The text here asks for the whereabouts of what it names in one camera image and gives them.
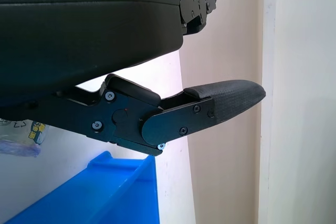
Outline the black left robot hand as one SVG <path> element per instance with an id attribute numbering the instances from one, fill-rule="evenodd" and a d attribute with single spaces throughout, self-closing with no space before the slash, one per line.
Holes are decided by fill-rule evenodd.
<path id="1" fill-rule="evenodd" d="M 119 77 L 181 48 L 217 0 L 1 0 L 1 118 L 32 120 L 157 156 L 266 95 L 228 80 L 161 99 Z"/>

